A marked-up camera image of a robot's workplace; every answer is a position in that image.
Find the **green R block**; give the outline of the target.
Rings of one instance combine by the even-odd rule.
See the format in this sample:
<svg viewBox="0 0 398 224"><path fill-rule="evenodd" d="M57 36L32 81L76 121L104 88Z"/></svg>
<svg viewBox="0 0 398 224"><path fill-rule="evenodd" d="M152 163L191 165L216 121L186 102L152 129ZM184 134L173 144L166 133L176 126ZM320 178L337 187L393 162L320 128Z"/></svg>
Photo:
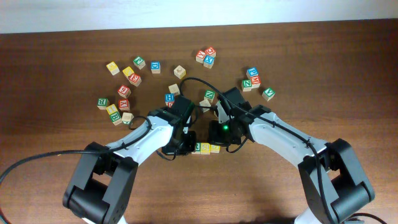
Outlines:
<svg viewBox="0 0 398 224"><path fill-rule="evenodd" d="M201 154L201 143L197 142L195 144L195 150L192 152L192 154Z"/></svg>

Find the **yellow S block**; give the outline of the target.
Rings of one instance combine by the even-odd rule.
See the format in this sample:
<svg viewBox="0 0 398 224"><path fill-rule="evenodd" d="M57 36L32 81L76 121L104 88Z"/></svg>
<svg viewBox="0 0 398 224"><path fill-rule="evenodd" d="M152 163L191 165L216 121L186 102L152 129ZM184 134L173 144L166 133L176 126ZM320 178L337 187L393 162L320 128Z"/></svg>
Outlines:
<svg viewBox="0 0 398 224"><path fill-rule="evenodd" d="M206 155L211 154L211 147L209 143L202 142L200 144L200 154L206 154Z"/></svg>
<svg viewBox="0 0 398 224"><path fill-rule="evenodd" d="M221 147L217 146L217 145L210 145L210 152L211 153L219 153L220 152Z"/></svg>

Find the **blue H block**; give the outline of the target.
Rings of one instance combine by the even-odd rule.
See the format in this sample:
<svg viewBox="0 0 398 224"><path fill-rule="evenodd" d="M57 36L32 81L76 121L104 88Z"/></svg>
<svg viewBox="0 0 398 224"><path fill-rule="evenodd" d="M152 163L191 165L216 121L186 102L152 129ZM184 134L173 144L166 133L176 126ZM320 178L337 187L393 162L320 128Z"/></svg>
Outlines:
<svg viewBox="0 0 398 224"><path fill-rule="evenodd" d="M168 93L165 94L165 104L169 104L170 102L174 102L175 101L175 97L173 93Z"/></svg>

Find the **green N block right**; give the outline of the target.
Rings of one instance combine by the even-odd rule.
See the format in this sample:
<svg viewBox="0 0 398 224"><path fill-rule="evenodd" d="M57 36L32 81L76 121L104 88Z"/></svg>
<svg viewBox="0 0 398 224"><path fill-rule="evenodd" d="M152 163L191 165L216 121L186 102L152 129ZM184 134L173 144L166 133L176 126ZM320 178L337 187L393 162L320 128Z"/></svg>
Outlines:
<svg viewBox="0 0 398 224"><path fill-rule="evenodd" d="M251 91L252 90L252 83L250 80L243 80L241 82L241 88L243 92Z"/></svg>

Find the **plain wooden block centre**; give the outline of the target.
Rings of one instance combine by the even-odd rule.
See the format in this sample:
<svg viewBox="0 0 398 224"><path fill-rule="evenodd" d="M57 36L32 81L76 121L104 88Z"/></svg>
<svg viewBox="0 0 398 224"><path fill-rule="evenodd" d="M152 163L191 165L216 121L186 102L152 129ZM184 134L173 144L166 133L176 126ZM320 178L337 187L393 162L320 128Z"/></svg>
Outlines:
<svg viewBox="0 0 398 224"><path fill-rule="evenodd" d="M169 92L171 94L173 94L173 96L177 96L180 94L180 89L179 89L178 85L175 83L175 84L169 86Z"/></svg>

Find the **red M block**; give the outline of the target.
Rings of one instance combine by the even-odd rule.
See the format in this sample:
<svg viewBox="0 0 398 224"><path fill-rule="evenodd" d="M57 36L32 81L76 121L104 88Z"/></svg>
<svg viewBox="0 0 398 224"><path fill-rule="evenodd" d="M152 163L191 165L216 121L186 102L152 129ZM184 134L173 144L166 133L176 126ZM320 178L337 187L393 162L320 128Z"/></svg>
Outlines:
<svg viewBox="0 0 398 224"><path fill-rule="evenodd" d="M251 77L250 81L251 81L252 88L259 88L261 85L261 79L258 75Z"/></svg>

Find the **plain 8 block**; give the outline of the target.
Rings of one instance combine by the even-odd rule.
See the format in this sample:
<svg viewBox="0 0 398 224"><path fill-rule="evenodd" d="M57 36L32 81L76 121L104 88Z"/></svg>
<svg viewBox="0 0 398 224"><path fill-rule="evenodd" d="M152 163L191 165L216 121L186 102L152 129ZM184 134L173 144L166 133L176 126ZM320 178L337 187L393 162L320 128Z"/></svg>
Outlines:
<svg viewBox="0 0 398 224"><path fill-rule="evenodd" d="M123 124L130 124L133 119L134 115L132 113L124 112L121 120Z"/></svg>

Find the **yellow side plain block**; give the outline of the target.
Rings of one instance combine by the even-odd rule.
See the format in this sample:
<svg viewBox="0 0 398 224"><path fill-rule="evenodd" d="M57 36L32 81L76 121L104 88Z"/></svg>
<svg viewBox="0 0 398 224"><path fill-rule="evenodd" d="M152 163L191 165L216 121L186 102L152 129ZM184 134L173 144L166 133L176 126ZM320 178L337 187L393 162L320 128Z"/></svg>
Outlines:
<svg viewBox="0 0 398 224"><path fill-rule="evenodd" d="M181 66L178 65L175 69L174 69L174 75L179 78L182 79L185 75L187 74L187 71Z"/></svg>

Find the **red 6 block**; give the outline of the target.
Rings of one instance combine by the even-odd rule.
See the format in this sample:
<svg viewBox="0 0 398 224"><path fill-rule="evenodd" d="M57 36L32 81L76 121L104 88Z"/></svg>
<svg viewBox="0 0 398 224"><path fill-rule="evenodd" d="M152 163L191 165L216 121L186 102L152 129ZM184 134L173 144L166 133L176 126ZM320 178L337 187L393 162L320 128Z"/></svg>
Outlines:
<svg viewBox="0 0 398 224"><path fill-rule="evenodd" d="M121 85L118 89L118 94L123 98L128 98L131 94L131 89L126 85Z"/></svg>

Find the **red E block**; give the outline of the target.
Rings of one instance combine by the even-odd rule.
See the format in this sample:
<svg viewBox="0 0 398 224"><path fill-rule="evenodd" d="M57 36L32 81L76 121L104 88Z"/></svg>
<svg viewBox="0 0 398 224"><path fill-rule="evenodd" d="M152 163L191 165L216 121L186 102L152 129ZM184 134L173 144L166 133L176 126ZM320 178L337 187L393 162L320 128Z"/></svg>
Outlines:
<svg viewBox="0 0 398 224"><path fill-rule="evenodd" d="M135 74L135 73L133 73L133 74L128 78L128 80L129 80L130 84L132 84L132 85L134 85L134 86L136 86L136 87L138 87L138 86L141 84L141 82L142 82L141 77L140 77L139 75Z"/></svg>

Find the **yellow 1 block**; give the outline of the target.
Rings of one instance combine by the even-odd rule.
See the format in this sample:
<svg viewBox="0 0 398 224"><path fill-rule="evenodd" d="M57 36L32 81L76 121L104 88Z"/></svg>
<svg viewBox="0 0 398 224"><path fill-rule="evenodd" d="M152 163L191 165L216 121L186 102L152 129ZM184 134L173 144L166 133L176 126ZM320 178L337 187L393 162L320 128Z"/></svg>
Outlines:
<svg viewBox="0 0 398 224"><path fill-rule="evenodd" d="M106 107L106 111L108 112L109 115L118 112L118 108L116 107L115 104L111 104Z"/></svg>

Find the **blue D block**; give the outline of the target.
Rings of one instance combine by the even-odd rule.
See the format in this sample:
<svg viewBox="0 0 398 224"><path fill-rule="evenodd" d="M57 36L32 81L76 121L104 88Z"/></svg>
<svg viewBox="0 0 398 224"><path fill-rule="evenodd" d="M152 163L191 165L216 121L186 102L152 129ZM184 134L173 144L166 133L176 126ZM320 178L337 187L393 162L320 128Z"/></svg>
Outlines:
<svg viewBox="0 0 398 224"><path fill-rule="evenodd" d="M159 61L153 61L150 63L150 69L153 74L160 73L161 67Z"/></svg>

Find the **red K block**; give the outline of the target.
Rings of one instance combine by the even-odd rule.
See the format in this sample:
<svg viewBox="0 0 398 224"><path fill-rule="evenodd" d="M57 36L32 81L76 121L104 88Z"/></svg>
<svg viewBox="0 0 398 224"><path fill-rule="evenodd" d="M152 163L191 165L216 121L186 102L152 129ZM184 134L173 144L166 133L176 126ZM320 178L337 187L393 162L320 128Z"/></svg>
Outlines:
<svg viewBox="0 0 398 224"><path fill-rule="evenodd" d="M206 52L199 50L195 56L195 60L199 63L203 63L204 59L206 57Z"/></svg>

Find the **green B block left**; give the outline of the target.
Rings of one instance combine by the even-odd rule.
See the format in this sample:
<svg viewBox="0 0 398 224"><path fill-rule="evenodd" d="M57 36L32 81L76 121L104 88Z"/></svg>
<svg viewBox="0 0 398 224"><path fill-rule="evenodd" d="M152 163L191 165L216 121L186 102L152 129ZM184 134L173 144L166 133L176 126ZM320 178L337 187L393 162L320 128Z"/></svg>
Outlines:
<svg viewBox="0 0 398 224"><path fill-rule="evenodd" d="M107 98L98 98L96 105L100 110L105 110L110 105L110 102Z"/></svg>

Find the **yellow block by E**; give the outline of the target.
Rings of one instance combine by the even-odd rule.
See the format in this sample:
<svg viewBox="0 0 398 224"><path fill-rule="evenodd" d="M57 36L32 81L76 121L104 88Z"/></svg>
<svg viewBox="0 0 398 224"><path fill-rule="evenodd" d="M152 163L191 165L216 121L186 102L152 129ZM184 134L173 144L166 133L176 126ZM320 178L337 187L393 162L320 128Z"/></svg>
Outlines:
<svg viewBox="0 0 398 224"><path fill-rule="evenodd" d="M126 67L122 72L126 78L129 78L134 73L134 70L131 67Z"/></svg>

